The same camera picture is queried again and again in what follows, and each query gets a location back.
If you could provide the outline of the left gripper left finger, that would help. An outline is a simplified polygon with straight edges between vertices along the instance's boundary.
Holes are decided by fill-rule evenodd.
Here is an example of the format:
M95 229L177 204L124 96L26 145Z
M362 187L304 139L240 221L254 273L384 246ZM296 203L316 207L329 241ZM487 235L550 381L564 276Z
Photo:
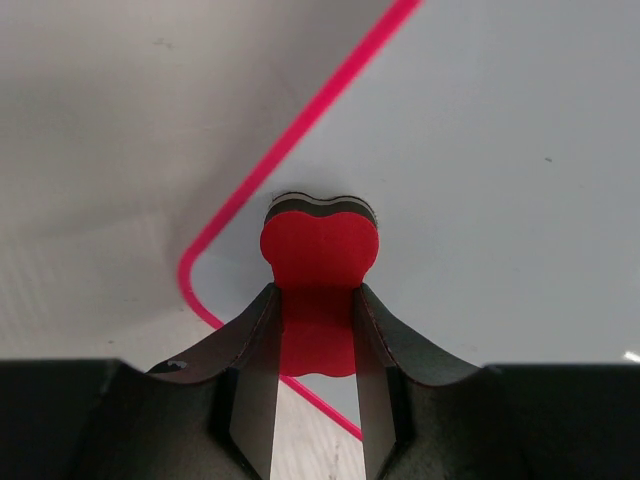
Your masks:
M5 479L266 479L278 290L149 371L113 359L1 365Z

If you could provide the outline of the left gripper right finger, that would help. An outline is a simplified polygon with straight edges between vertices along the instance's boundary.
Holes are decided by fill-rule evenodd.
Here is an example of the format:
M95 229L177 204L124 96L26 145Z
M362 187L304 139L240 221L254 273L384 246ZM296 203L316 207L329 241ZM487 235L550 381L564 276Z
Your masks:
M477 367L353 293L370 479L635 479L635 364Z

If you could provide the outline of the red bone-shaped eraser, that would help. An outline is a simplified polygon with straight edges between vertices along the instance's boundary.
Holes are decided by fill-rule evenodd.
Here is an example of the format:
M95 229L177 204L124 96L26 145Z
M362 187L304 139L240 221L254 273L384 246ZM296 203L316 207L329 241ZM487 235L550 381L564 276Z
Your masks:
M354 374L353 292L379 251L371 207L349 195L281 194L266 214L260 250L281 292L281 373Z

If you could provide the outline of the pink framed whiteboard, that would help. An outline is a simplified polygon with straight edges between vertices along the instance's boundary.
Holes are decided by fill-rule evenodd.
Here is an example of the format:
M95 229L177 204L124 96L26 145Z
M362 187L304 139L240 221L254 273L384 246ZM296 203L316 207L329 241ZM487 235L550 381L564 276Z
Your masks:
M185 251L210 325L271 279L288 191L365 200L367 283L471 363L637 362L638 3L396 3Z

